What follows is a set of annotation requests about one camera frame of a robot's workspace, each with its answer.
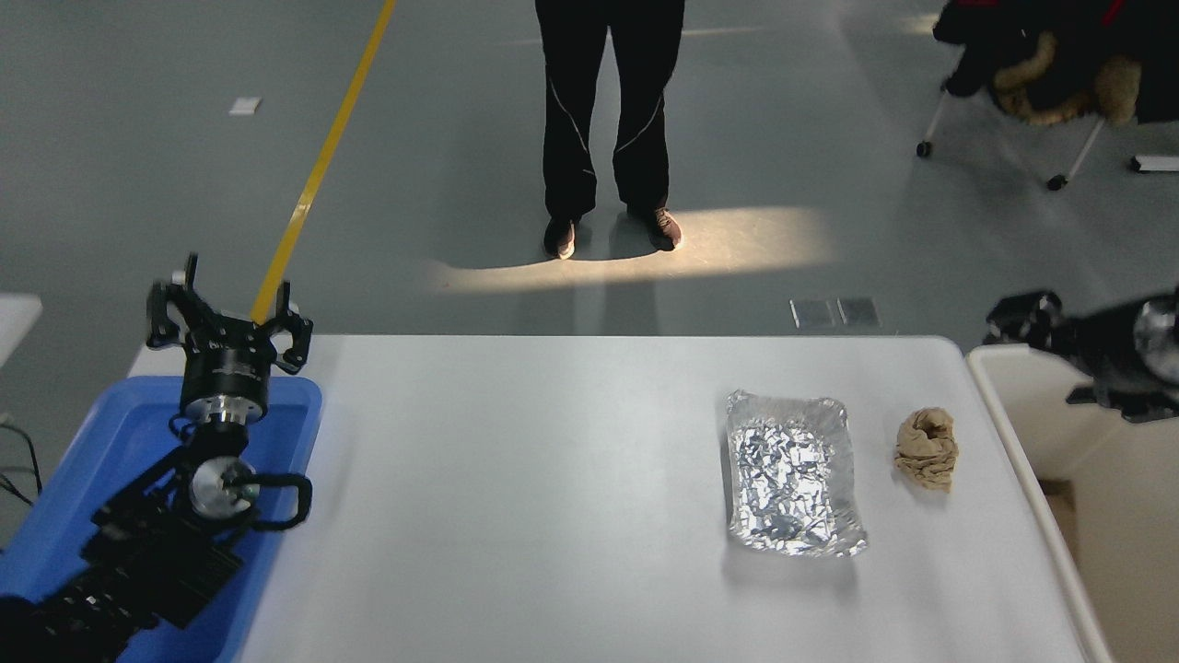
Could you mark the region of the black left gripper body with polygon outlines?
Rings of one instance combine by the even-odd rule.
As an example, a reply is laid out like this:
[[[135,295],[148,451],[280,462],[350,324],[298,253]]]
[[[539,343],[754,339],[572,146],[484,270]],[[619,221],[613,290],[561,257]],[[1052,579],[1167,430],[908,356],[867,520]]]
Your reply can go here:
[[[189,328],[184,348],[182,402],[215,396],[266,402],[276,349],[249,323],[215,323]]]

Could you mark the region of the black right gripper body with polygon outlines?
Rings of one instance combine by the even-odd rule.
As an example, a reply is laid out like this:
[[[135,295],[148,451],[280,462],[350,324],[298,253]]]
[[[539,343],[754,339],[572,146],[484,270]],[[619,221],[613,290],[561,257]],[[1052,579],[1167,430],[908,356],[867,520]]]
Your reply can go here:
[[[1111,390],[1137,390],[1141,369],[1134,324],[1141,306],[1117,306],[1068,319],[1067,361]]]

